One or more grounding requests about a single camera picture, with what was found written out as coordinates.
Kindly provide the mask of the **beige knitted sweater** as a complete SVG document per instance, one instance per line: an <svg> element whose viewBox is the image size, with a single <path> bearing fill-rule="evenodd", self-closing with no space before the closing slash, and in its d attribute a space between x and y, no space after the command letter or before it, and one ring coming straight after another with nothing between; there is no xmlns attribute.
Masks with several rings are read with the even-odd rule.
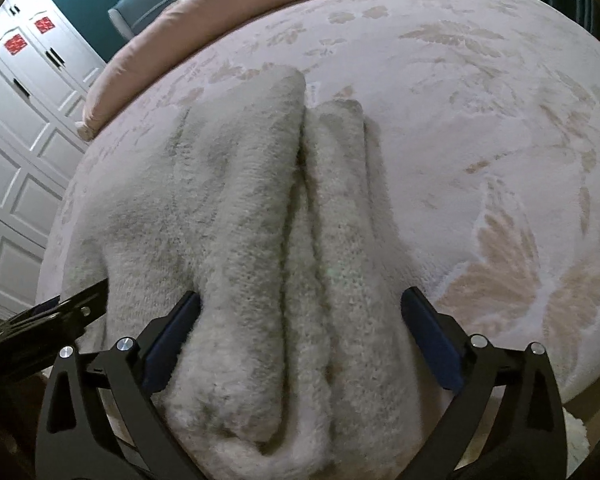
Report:
<svg viewBox="0 0 600 480"><path fill-rule="evenodd" d="M272 67L115 124L93 140L64 214L72 295L106 278L85 350L137 335L186 290L201 315L158 410L215 479L392 479L426 437L424 374L400 315L442 270L411 192L414 114L362 87L312 104Z"/></svg>

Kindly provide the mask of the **white fluffy rug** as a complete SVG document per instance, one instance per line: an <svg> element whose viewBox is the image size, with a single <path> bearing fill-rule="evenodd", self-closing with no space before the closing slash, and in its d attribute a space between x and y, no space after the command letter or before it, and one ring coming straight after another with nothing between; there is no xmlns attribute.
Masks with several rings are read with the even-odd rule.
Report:
<svg viewBox="0 0 600 480"><path fill-rule="evenodd" d="M588 442L588 430L584 422L565 408L562 411L567 437L567 477L570 477L588 457L590 442Z"/></svg>

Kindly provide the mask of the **white panelled wardrobe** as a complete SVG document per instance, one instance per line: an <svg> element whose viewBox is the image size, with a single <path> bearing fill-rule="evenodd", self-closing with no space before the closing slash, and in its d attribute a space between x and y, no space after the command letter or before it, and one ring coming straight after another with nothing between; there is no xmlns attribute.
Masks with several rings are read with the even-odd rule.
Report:
<svg viewBox="0 0 600 480"><path fill-rule="evenodd" d="M76 132L104 60L53 0L0 6L0 318L36 303L55 214L86 150Z"/></svg>

